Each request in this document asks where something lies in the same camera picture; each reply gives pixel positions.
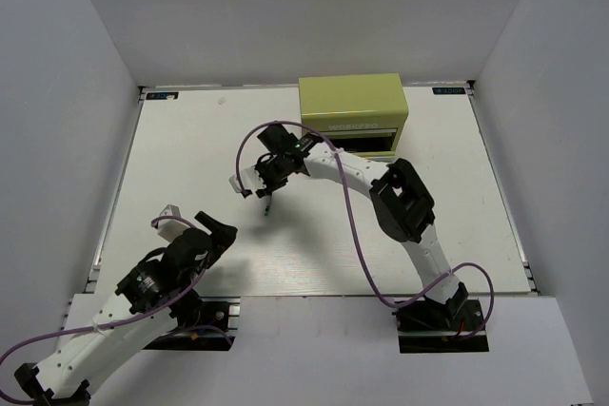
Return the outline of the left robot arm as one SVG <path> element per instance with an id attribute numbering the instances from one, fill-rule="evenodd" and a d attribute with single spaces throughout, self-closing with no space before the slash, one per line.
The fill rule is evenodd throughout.
<path id="1" fill-rule="evenodd" d="M 63 346 L 16 369 L 25 404 L 87 405 L 118 368 L 157 340 L 199 331 L 227 336 L 195 286 L 235 243 L 237 228 L 203 211 L 194 222 L 166 213 L 151 225 L 166 245 L 127 272 L 87 326 L 62 331 Z"/>

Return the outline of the green metal drawer box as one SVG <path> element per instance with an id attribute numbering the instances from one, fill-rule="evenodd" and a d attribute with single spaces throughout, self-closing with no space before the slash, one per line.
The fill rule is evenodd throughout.
<path id="1" fill-rule="evenodd" d="M 392 158 L 409 107 L 397 73 L 304 77 L 301 123 L 348 152 Z"/>

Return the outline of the corner label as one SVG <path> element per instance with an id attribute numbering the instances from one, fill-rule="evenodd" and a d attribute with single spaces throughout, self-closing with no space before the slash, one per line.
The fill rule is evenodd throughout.
<path id="1" fill-rule="evenodd" d="M 178 97 L 178 91 L 148 92 L 146 94 L 147 100 L 176 100 Z"/>
<path id="2" fill-rule="evenodd" d="M 433 87 L 435 95 L 463 95 L 466 93 L 464 87 Z"/>

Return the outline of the left corner label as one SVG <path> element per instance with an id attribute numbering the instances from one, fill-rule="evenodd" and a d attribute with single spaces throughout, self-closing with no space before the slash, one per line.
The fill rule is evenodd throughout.
<path id="1" fill-rule="evenodd" d="M 176 100 L 178 97 L 178 91 L 148 92 L 146 94 L 147 100 Z"/>

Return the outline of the right corner label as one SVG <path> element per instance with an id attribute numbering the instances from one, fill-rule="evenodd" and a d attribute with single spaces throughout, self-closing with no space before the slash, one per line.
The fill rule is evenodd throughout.
<path id="1" fill-rule="evenodd" d="M 433 87 L 435 95 L 463 95 L 466 93 L 464 87 Z"/>

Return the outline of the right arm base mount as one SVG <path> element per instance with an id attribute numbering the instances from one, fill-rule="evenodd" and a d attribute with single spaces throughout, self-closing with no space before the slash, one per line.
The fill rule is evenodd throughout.
<path id="1" fill-rule="evenodd" d="M 479 300 L 468 299 L 452 319 L 446 319 L 431 304 L 418 300 L 393 312 L 397 323 L 401 354 L 474 354 L 487 353 L 489 343 L 484 330 Z"/>

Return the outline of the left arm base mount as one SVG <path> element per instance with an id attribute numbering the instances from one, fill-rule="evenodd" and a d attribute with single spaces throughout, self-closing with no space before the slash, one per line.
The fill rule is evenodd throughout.
<path id="1" fill-rule="evenodd" d="M 237 336 L 240 298 L 203 298 L 182 327 L 158 337 L 146 350 L 226 352 Z"/>

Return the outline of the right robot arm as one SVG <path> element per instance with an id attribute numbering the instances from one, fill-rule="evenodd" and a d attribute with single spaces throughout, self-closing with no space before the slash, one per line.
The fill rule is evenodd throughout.
<path id="1" fill-rule="evenodd" d="M 242 173 L 257 197 L 284 187 L 293 174 L 328 180 L 345 192 L 367 197 L 381 230 L 406 250 L 415 266 L 431 320 L 443 329 L 462 320 L 468 293 L 438 241 L 434 200 L 409 161 L 368 160 L 333 145 L 320 133 L 310 131 L 298 138 L 278 122 L 264 124 L 257 138 L 267 154 Z"/>

